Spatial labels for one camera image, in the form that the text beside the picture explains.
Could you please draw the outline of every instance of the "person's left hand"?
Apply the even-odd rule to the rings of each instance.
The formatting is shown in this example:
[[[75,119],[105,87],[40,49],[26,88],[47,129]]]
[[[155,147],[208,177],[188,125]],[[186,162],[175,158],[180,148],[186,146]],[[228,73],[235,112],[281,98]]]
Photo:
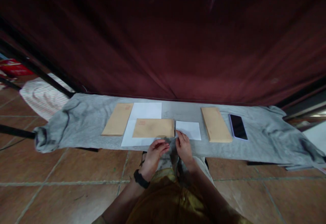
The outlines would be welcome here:
[[[161,156],[169,151],[170,145],[164,139],[155,140],[148,148],[145,162],[139,173],[146,181],[150,181],[157,170]]]

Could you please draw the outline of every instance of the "floor tile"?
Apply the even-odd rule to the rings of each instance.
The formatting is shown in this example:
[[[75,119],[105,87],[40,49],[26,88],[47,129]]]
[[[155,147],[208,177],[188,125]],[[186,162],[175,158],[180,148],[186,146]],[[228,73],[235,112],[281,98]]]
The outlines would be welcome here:
[[[27,75],[27,76],[18,76],[17,80],[15,80],[15,83],[16,84],[24,84],[27,81],[34,80],[36,78],[38,78],[38,75],[36,75],[36,74]]]
[[[0,187],[0,223],[15,223],[39,187]]]
[[[287,171],[284,167],[277,165],[262,165],[255,166],[259,171],[261,177],[297,177],[297,176],[324,176],[318,169],[301,170],[301,171]]]
[[[210,173],[213,179],[242,179],[257,178],[258,172],[246,161],[228,160],[222,158],[207,158]]]
[[[19,96],[19,92],[12,88],[0,90],[0,107]]]
[[[21,96],[0,108],[0,115],[38,116]]]
[[[127,153],[127,150],[101,149],[96,153],[70,148],[49,181],[120,181]]]
[[[260,181],[215,181],[227,202],[252,223],[282,223]]]
[[[123,180],[130,180],[130,178],[133,178],[135,170],[141,168],[139,164],[142,160],[142,153],[142,151],[130,151]]]
[[[113,202],[118,186],[44,186],[20,223],[92,223]]]
[[[265,181],[287,224],[326,223],[326,180]]]
[[[25,139],[0,152],[0,182],[43,182],[63,152],[36,152],[34,141]]]
[[[33,121],[33,123],[30,124],[28,128],[26,128],[26,130],[33,131],[35,127],[44,126],[45,124],[47,124],[47,121],[45,119],[43,119],[42,117],[37,117],[37,119]]]
[[[0,124],[24,130],[34,120],[35,117],[0,117]],[[14,137],[15,136],[9,134],[0,133],[0,148],[4,147]],[[15,143],[21,139],[23,138],[16,137],[16,139],[11,143]]]
[[[119,194],[125,189],[125,187],[128,185],[129,183],[122,183],[120,190],[119,190]]]

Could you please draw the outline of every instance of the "brown envelope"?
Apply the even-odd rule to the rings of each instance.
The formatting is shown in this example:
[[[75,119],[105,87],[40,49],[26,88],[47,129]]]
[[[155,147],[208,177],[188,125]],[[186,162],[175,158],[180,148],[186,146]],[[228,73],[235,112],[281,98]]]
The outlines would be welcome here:
[[[173,119],[137,119],[132,137],[174,137]]]
[[[133,104],[117,103],[102,132],[102,136],[122,136],[125,132],[132,106]]]
[[[230,143],[231,134],[218,108],[201,108],[206,130],[211,143]]]

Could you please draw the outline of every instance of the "watch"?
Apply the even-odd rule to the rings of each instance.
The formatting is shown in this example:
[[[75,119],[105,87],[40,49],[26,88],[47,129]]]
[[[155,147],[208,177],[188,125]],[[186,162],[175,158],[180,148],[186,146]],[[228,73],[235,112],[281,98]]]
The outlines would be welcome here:
[[[146,180],[143,178],[142,174],[139,173],[139,169],[137,169],[137,170],[135,171],[135,173],[133,174],[133,176],[134,176],[134,178],[135,178],[135,181],[136,181],[139,185],[141,185],[141,186],[142,186],[143,188],[145,188],[145,189],[148,188],[150,182],[146,181]]]

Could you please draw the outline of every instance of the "black metal pole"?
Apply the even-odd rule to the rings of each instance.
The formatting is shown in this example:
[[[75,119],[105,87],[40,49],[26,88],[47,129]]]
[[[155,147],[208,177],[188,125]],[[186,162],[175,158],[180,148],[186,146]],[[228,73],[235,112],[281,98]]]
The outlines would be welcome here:
[[[41,77],[44,81],[49,83],[51,86],[56,88],[58,91],[64,93],[67,95],[69,98],[71,98],[74,93],[69,92],[66,88],[61,86],[59,83],[57,83],[54,79],[49,77],[43,70],[41,70],[37,65],[33,64],[28,60],[28,58],[12,47],[10,44],[5,42],[4,40],[0,40],[0,47],[1,49],[6,53],[8,56],[12,56],[13,58],[17,59],[19,62],[21,62],[24,66],[26,66],[27,69],[31,70],[33,73]]]
[[[20,86],[17,86],[16,84],[13,84],[12,82],[8,81],[5,78],[2,78],[1,76],[0,76],[0,82],[6,84],[7,86],[9,86],[9,87],[11,87],[11,88],[13,88],[13,89],[15,89],[17,91],[19,91],[21,89]]]
[[[266,162],[247,161],[247,166],[256,166],[256,165],[277,165],[277,164],[275,164],[275,163],[266,163]]]
[[[2,16],[0,16],[0,27],[3,32],[13,38],[21,47],[35,57],[42,65],[47,67],[53,74],[59,77],[64,83],[70,86],[75,92],[83,90],[72,82],[68,76],[55,66],[44,54],[34,47],[18,30],[11,26]]]
[[[87,151],[91,151],[91,152],[98,152],[98,149],[94,149],[94,148],[78,148],[78,149],[82,149],[82,150],[87,150]]]
[[[19,136],[19,137],[25,137],[25,138],[31,138],[31,139],[35,138],[34,132],[24,131],[24,130],[20,130],[17,128],[4,126],[4,125],[0,125],[0,133],[5,133],[5,134]]]
[[[325,84],[326,84],[326,76],[320,78],[317,81],[314,81],[313,83],[304,87],[303,89],[296,92],[295,94],[292,94],[291,96],[287,97],[286,99],[278,102],[277,104],[275,104],[275,106],[282,108],[282,107],[302,98],[303,96],[308,95],[309,93],[312,93],[318,89],[322,89],[325,86]]]

